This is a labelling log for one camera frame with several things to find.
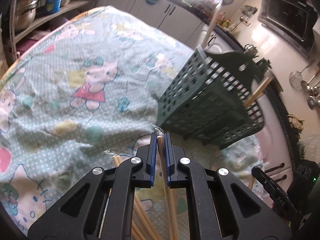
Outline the wrapped chopsticks in basket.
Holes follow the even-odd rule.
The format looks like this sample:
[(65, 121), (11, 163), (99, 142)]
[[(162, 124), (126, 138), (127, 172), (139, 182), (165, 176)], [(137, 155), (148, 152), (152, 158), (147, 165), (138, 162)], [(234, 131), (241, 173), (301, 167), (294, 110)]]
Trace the wrapped chopsticks in basket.
[(214, 13), (213, 13), (212, 19), (210, 21), (210, 24), (208, 25), (206, 35), (201, 43), (201, 47), (203, 49), (206, 48), (208, 40), (209, 40), (209, 36), (210, 36), (212, 30), (214, 29), (214, 26), (216, 25), (217, 17), (219, 15), (219, 11), (222, 7), (223, 0), (214, 0), (214, 4), (215, 4)]
[(263, 94), (264, 90), (272, 80), (272, 76), (267, 76), (266, 78), (264, 78), (257, 89), (254, 91), (254, 93), (244, 102), (243, 106), (245, 108), (248, 108), (253, 102), (255, 102), (261, 96), (261, 94)]

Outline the wrapped chopsticks in basket left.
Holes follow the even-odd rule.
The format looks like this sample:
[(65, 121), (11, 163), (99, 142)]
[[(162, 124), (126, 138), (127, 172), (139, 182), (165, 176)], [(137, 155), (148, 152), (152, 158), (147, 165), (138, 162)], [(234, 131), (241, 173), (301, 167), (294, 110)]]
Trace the wrapped chopsticks in basket left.
[(214, 4), (215, 4), (214, 13), (213, 13), (212, 19), (210, 21), (210, 24), (208, 25), (206, 35), (201, 43), (201, 47), (203, 49), (206, 48), (208, 40), (209, 40), (209, 36), (210, 36), (212, 30), (214, 29), (214, 26), (216, 25), (217, 17), (219, 15), (219, 11), (222, 7), (223, 0), (214, 0)]

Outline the stainless steel pot stack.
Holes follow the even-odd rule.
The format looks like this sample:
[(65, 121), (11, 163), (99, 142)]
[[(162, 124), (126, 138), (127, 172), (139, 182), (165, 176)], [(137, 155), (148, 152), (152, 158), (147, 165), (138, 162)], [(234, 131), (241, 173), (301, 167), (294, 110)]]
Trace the stainless steel pot stack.
[(32, 24), (36, 15), (36, 8), (39, 0), (17, 0), (15, 10), (16, 32), (23, 31)]

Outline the hanging strainer ladle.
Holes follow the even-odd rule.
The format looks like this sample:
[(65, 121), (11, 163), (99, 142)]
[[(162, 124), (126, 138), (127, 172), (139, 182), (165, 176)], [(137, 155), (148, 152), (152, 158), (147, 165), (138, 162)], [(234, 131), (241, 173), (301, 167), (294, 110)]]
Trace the hanging strainer ladle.
[(301, 81), (303, 79), (302, 72), (304, 72), (306, 69), (308, 69), (312, 64), (314, 60), (311, 60), (302, 70), (298, 71), (292, 71), (289, 74), (289, 83), (293, 88), (299, 88), (301, 85)]

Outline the bamboo chopstick pair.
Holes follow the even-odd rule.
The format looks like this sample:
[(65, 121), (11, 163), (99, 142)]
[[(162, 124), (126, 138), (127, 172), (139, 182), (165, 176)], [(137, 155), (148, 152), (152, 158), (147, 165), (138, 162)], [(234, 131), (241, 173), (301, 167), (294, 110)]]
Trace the bamboo chopstick pair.
[(133, 201), (133, 213), (131, 225), (131, 239), (162, 239), (149, 215), (144, 209), (137, 191)]
[(168, 220), (169, 220), (170, 239), (179, 239), (174, 193), (171, 191), (170, 187), (168, 187), (168, 182), (167, 182), (168, 176), (167, 176), (167, 168), (166, 168), (166, 162), (165, 162), (166, 159), (165, 159), (165, 152), (164, 152), (164, 132), (160, 127), (156, 125), (154, 125), (153, 127), (157, 135), (157, 148), (158, 148), (158, 154), (159, 154), (159, 163), (161, 167), (161, 173), (163, 177), (164, 195), (165, 195), (165, 201), (166, 201), (167, 212), (168, 212)]

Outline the wooden shelf unit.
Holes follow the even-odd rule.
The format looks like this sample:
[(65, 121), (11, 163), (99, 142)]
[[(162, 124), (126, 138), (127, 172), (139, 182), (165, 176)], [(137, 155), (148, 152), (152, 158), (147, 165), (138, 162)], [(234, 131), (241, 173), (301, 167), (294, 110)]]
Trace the wooden shelf unit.
[(17, 52), (17, 44), (28, 36), (32, 31), (42, 26), (43, 24), (49, 22), (50, 20), (63, 15), (69, 11), (79, 9), (82, 7), (94, 6), (97, 3), (97, 0), (71, 0), (68, 5), (61, 7), (58, 12), (49, 14), (45, 10), (45, 1), (38, 0), (35, 7), (35, 18), (33, 22), (27, 28), (17, 31), (15, 29), (16, 23), (16, 12), (18, 9), (18, 0), (11, 0), (8, 7), (7, 17), (8, 21), (4, 28), (5, 34), (3, 36), (3, 46), (4, 53), (8, 62), (8, 65), (11, 65), (16, 61), (20, 56)]

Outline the green plastic utensil basket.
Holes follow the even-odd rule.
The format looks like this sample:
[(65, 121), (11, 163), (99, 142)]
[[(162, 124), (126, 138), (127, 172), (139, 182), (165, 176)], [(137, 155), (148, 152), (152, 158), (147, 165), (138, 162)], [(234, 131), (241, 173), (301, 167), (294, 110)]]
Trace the green plastic utensil basket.
[(197, 47), (158, 103), (156, 125), (220, 149), (260, 132), (264, 115), (252, 94), (255, 64), (244, 53)]

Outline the wrapped chopsticks in basket right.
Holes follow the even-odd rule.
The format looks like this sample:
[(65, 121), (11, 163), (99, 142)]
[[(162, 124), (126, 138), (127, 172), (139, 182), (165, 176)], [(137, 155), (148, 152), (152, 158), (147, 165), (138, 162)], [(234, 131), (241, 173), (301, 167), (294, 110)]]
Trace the wrapped chopsticks in basket right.
[(264, 78), (257, 89), (254, 91), (254, 93), (244, 102), (243, 106), (245, 108), (248, 108), (253, 102), (255, 102), (261, 96), (261, 94), (263, 94), (264, 90), (272, 80), (272, 76), (267, 76), (266, 78)]

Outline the bamboo chopstick pair on cloth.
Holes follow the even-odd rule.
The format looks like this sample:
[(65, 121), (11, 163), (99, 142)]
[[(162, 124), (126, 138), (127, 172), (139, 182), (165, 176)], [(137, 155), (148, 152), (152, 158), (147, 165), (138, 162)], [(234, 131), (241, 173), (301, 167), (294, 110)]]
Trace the bamboo chopstick pair on cloth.
[(133, 213), (131, 225), (131, 239), (162, 239), (149, 215), (144, 209), (137, 191), (133, 201)]

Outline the steel kettle on counter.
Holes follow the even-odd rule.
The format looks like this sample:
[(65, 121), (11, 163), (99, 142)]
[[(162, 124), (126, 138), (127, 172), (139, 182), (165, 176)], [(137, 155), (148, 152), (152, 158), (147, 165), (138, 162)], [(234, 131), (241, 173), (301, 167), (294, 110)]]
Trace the steel kettle on counter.
[(258, 50), (257, 48), (252, 45), (252, 44), (246, 44), (244, 46), (244, 54), (246, 54), (248, 57), (250, 57), (251, 59), (254, 59), (257, 57), (257, 53), (258, 53)]

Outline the black range hood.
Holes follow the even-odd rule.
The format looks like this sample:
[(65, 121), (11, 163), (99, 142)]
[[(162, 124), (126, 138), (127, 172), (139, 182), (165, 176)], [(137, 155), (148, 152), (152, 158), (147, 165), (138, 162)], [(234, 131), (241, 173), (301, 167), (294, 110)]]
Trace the black range hood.
[(318, 14), (307, 0), (262, 0), (258, 21), (274, 31), (306, 59), (315, 42)]

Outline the Hello Kitty tablecloth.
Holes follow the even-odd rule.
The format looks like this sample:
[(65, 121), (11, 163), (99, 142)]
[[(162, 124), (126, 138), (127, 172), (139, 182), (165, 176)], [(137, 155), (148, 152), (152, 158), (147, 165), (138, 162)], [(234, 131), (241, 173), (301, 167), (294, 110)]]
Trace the Hello Kitty tablecloth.
[(192, 49), (111, 6), (35, 43), (1, 78), (1, 204), (18, 232), (91, 168), (148, 144), (204, 73)]

